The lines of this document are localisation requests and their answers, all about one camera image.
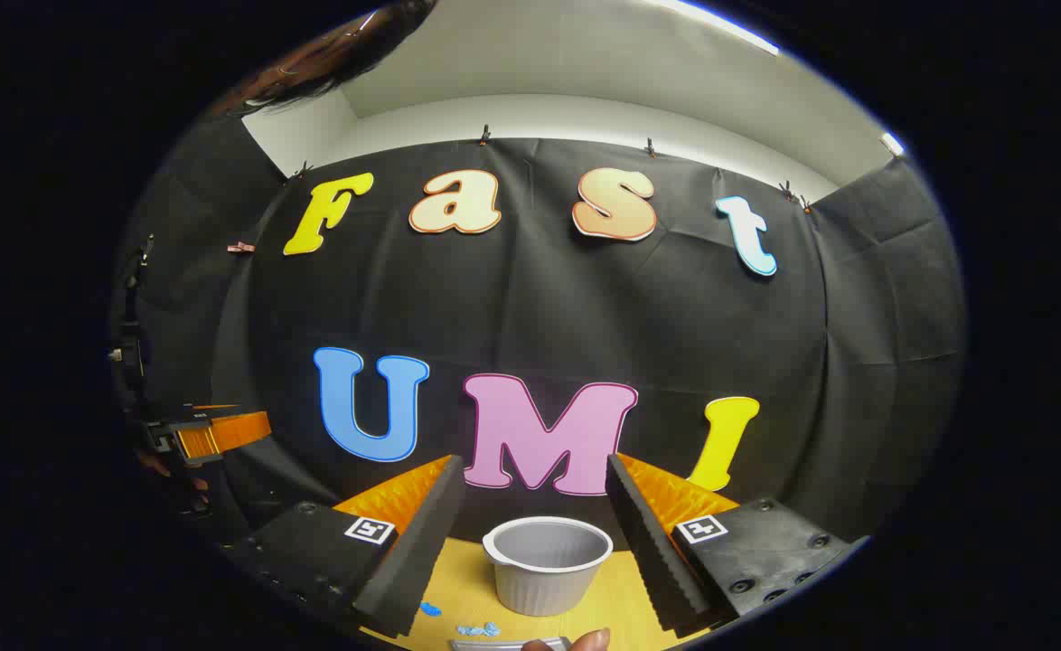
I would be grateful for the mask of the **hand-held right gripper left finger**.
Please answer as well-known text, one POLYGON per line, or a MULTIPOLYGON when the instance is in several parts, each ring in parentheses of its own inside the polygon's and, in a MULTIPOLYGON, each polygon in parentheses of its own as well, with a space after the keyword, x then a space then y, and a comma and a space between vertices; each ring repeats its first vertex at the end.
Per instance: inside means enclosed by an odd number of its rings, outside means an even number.
POLYGON ((464 461, 445 455, 337 505, 288 507, 223 552, 312 618, 406 636, 464 497, 464 461))

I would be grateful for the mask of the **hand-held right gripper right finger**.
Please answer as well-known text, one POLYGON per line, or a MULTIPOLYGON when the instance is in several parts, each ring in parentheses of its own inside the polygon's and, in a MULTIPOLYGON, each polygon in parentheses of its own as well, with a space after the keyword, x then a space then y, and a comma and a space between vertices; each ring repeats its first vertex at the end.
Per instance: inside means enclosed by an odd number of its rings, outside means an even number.
POLYGON ((606 494, 660 626, 679 636, 749 617, 798 593, 859 548, 771 498, 721 498, 623 454, 606 494))

